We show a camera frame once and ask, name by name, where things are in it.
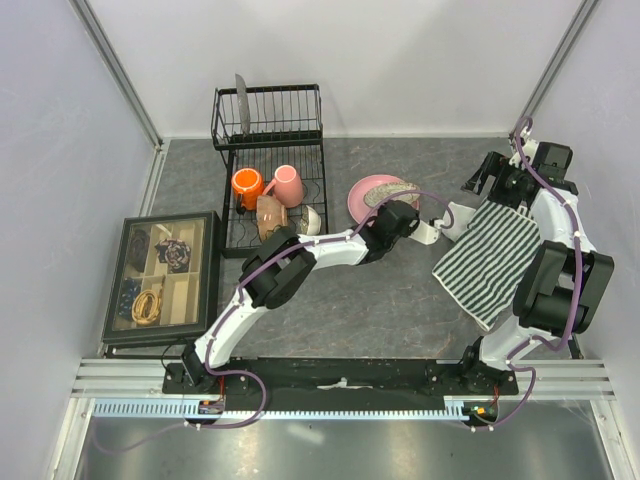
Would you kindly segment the speckled beige plate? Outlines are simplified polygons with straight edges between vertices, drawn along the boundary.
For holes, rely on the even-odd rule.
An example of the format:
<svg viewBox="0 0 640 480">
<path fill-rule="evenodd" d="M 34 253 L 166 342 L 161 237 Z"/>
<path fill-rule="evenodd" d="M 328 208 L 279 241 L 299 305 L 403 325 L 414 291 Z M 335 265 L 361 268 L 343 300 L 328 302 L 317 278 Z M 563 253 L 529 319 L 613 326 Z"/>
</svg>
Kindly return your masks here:
<svg viewBox="0 0 640 480">
<path fill-rule="evenodd" d="M 363 197 L 363 201 L 370 208 L 386 200 L 413 204 L 419 198 L 417 191 L 418 187 L 412 183 L 404 181 L 388 182 L 368 190 Z"/>
</svg>

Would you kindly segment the pink plate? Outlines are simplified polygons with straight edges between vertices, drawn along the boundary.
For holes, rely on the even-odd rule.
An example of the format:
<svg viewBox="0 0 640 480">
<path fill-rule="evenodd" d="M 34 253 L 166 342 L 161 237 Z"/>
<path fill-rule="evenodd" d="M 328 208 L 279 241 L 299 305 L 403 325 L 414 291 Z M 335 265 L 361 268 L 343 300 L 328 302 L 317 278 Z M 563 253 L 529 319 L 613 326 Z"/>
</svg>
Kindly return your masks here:
<svg viewBox="0 0 640 480">
<path fill-rule="evenodd" d="M 357 222 L 361 223 L 365 219 L 372 220 L 377 215 L 377 207 L 382 204 L 379 203 L 375 205 L 373 208 L 368 207 L 364 201 L 363 197 L 365 193 L 371 188 L 378 186 L 380 184 L 395 182 L 395 181 L 404 181 L 398 177 L 386 174 L 375 174 L 362 178 L 359 180 L 350 190 L 347 199 L 347 205 L 349 213 L 352 218 Z M 414 208 L 418 208 L 418 200 L 414 202 L 412 205 Z"/>
</svg>

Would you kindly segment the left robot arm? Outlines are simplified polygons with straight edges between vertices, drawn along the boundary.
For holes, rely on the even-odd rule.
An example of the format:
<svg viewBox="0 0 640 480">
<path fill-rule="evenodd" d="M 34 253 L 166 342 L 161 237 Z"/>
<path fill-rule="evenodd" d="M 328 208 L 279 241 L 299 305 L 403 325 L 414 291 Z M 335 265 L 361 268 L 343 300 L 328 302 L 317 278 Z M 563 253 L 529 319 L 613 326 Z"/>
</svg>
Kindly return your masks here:
<svg viewBox="0 0 640 480">
<path fill-rule="evenodd" d="M 239 284 L 213 325 L 185 348 L 185 382 L 198 393 L 211 392 L 219 382 L 218 367 L 228 363 L 242 337 L 260 317 L 291 300 L 312 272 L 376 262 L 419 223 L 413 206 L 390 200 L 371 219 L 341 233 L 305 236 L 279 228 L 245 259 Z"/>
</svg>

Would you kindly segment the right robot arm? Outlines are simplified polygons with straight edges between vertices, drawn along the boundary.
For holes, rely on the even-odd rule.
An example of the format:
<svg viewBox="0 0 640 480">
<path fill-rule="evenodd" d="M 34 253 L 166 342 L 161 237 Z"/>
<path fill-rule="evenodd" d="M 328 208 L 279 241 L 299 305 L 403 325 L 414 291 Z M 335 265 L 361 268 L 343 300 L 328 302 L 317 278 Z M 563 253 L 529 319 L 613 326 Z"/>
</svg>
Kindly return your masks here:
<svg viewBox="0 0 640 480">
<path fill-rule="evenodd" d="M 591 324 L 614 271 L 614 260 L 588 240 L 578 214 L 578 190 L 566 174 L 573 152 L 549 142 L 518 139 L 512 156 L 486 155 L 464 188 L 480 194 L 494 180 L 490 202 L 528 208 L 541 243 L 520 280 L 511 317 L 465 352 L 458 381 L 483 392 L 512 382 L 516 362 L 539 346 L 557 352 Z"/>
</svg>

